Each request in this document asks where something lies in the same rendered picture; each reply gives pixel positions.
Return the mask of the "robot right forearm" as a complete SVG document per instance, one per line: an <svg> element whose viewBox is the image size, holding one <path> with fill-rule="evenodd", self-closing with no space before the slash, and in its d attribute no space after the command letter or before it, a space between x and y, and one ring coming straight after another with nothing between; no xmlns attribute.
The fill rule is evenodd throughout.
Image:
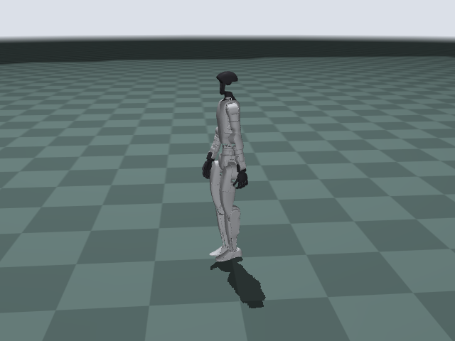
<svg viewBox="0 0 455 341"><path fill-rule="evenodd" d="M211 156L212 159L216 158L217 153L220 150L220 145L221 145L221 143L220 143L220 140L219 140L219 136L215 133L214 141L213 141L213 144L210 147L210 151L209 151L209 152L212 152L212 156Z"/></svg>

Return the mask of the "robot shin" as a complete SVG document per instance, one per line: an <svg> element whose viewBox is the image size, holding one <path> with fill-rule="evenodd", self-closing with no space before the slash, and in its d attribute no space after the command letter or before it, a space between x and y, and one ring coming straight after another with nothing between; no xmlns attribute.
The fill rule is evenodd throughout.
<svg viewBox="0 0 455 341"><path fill-rule="evenodd" d="M228 244L228 237L227 237L226 231L225 231L225 218L224 218L223 214L221 214L219 211L217 212L216 207L215 207L215 209L216 209L216 215L217 215L217 221L218 221L218 228L220 231L221 239L223 241L223 248L228 248L229 244ZM226 244L226 247L224 245L224 242Z"/></svg>
<svg viewBox="0 0 455 341"><path fill-rule="evenodd" d="M224 218L229 250L235 252L237 248L237 234L240 233L240 211L238 209L233 209L229 218L226 213L224 214Z"/></svg>

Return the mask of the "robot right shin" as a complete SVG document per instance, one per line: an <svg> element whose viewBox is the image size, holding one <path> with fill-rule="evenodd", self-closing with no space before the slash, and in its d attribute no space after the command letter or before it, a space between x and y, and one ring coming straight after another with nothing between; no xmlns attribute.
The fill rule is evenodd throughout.
<svg viewBox="0 0 455 341"><path fill-rule="evenodd" d="M215 207L215 209L216 209L216 215L217 215L217 221L218 221L218 228L220 231L221 239L223 241L223 248L228 248L229 244L228 244L228 237L227 237L226 231L225 231L225 218L224 218L223 214L221 214L219 211L217 212L216 207ZM226 244L226 247L224 245L224 242Z"/></svg>

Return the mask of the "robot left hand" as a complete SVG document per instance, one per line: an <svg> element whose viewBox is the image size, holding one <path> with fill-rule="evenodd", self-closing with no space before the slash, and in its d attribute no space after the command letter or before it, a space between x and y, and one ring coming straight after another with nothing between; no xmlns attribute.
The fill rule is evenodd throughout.
<svg viewBox="0 0 455 341"><path fill-rule="evenodd" d="M247 174L245 171L246 171L246 169L240 171L240 165L237 164L237 172L238 172L237 180L233 183L233 186L234 186L238 182L238 187L236 189L241 189L241 188L245 187L246 185L248 185ZM241 183L241 185L240 185L240 183Z"/></svg>

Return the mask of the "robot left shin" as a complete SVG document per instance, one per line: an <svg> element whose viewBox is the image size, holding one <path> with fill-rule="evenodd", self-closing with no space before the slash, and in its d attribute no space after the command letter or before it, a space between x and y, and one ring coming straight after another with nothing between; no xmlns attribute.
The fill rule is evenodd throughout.
<svg viewBox="0 0 455 341"><path fill-rule="evenodd" d="M224 214L224 218L229 250L235 252L237 248L237 234L240 233L240 211L238 209L233 209L229 218L226 213Z"/></svg>

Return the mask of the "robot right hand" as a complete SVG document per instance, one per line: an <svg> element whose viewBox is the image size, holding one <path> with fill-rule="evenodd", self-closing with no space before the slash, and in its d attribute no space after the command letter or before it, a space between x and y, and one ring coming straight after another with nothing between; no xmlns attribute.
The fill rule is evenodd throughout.
<svg viewBox="0 0 455 341"><path fill-rule="evenodd" d="M208 155L207 155L207 161L203 164L203 176L207 179L210 179L210 169L212 167L212 161L214 161L215 159L212 159L211 158L212 156L212 152L209 152Z"/></svg>

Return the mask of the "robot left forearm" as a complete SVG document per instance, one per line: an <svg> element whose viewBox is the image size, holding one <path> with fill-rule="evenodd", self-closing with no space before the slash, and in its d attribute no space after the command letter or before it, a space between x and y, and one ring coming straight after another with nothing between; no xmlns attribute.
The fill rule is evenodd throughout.
<svg viewBox="0 0 455 341"><path fill-rule="evenodd" d="M246 169L246 164L245 164L245 157L243 153L243 141L242 138L239 134L236 134L234 136L234 142L235 145L233 146L233 150L235 152L235 162L236 164L240 165L240 170Z"/></svg>

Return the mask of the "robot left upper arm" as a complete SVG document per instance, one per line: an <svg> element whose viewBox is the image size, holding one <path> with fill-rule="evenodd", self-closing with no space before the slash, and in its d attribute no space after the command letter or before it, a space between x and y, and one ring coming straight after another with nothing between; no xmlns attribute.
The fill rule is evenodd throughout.
<svg viewBox="0 0 455 341"><path fill-rule="evenodd" d="M228 141L231 144L235 144L234 142L234 136L236 134L239 134L241 136L241 131L240 131L240 109L236 103L229 103L226 104L226 114L229 117L229 122L230 122L230 128L232 129L232 134L229 135ZM242 137L241 137L242 138Z"/></svg>

